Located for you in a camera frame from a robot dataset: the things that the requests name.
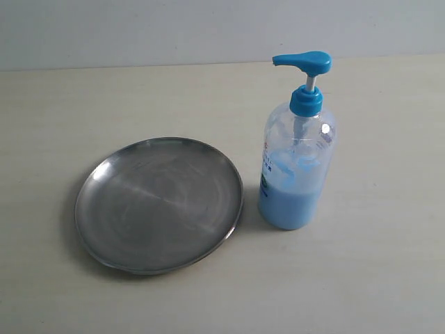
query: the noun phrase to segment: blue liquid soap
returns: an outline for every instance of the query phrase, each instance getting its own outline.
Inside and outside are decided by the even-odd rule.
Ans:
[[[320,191],[287,193],[263,184],[259,194],[259,211],[272,225],[283,230],[295,230],[308,224],[315,215]]]
[[[276,56],[273,63],[300,68],[307,81],[266,123],[259,211],[271,225],[295,230],[315,215],[337,140],[334,116],[323,108],[323,94],[315,86],[316,76],[330,70],[332,59],[311,51]]]

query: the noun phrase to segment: table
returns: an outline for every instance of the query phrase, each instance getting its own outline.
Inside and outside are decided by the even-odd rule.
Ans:
[[[0,74],[0,331],[445,333],[445,55],[334,59],[317,81],[339,144],[316,218],[257,211],[263,130],[305,76],[271,63]],[[146,138],[209,143],[245,186],[239,229],[164,276],[103,267],[73,207]]]

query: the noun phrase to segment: metal plate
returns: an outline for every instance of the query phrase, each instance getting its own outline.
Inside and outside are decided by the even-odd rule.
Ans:
[[[187,138],[123,148],[90,174],[76,201],[83,245],[106,266],[158,274],[214,251],[236,227],[243,185],[233,163]]]

